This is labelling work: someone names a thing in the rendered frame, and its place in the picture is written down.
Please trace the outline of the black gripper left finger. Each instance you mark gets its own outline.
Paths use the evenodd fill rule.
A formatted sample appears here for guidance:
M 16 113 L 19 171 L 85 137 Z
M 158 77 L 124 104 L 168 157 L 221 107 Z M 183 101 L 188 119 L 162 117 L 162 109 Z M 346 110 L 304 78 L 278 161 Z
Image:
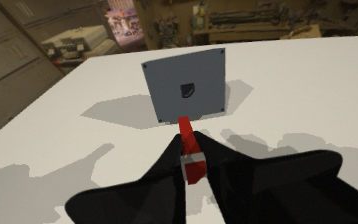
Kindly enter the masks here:
M 176 134 L 137 181 L 80 191 L 65 203 L 74 224 L 186 224 L 182 138 Z

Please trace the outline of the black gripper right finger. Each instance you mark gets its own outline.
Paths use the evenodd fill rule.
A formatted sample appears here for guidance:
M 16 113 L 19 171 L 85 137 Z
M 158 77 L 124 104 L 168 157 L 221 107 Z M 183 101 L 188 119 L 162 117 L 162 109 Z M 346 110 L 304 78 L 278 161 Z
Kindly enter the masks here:
M 330 173 L 338 176 L 342 166 L 343 156 L 329 149 L 256 159 L 199 131 L 193 134 L 225 224 L 257 224 L 265 189 Z

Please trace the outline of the dark grey sloped panel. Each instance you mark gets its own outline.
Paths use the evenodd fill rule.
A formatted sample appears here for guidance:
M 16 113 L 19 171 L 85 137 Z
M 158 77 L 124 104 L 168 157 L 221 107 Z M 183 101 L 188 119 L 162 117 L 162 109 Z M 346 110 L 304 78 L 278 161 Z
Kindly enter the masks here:
M 225 48 L 141 64 L 158 123 L 225 112 Z

